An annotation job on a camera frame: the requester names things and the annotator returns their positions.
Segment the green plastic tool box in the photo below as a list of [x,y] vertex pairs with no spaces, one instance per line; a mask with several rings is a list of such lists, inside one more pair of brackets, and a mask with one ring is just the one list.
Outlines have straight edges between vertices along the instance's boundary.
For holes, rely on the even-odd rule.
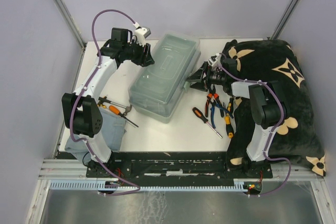
[[199,39],[166,33],[152,50],[155,63],[143,68],[129,87],[130,104],[139,113],[169,123],[200,55]]

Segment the black handled claw hammer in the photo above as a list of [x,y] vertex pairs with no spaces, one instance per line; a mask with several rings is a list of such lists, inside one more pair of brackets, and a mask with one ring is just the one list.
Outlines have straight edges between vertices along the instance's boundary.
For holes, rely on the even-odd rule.
[[129,106],[125,106],[125,105],[122,105],[122,104],[119,104],[119,103],[116,103],[116,102],[113,102],[111,100],[108,100],[107,97],[99,97],[99,103],[109,103],[113,106],[117,106],[117,107],[120,107],[122,109],[124,109],[124,112],[123,114],[126,116],[131,110],[132,110],[132,105],[129,105]]

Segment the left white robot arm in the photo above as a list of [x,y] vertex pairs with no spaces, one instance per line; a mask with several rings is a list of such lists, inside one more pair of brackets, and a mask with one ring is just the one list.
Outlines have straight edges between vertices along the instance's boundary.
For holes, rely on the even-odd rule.
[[99,162],[98,171],[105,177],[115,173],[116,164],[110,160],[112,151],[100,132],[103,117],[97,105],[98,98],[124,61],[130,60],[141,67],[154,64],[151,46],[145,41],[150,34],[149,28],[141,26],[135,31],[113,28],[111,38],[98,49],[89,75],[75,91],[65,93],[61,99],[65,125],[72,141],[84,143],[91,158]]

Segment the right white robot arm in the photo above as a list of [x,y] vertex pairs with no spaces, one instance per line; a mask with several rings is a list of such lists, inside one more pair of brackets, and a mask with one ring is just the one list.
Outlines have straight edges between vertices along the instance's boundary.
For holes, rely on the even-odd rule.
[[255,129],[246,149],[249,159],[242,162],[241,172],[246,177],[254,177],[260,171],[258,162],[270,160],[270,145],[289,112],[279,81],[239,78],[234,59],[209,59],[186,80],[192,83],[191,88],[194,89],[208,91],[211,85],[220,85],[229,95],[250,100]]

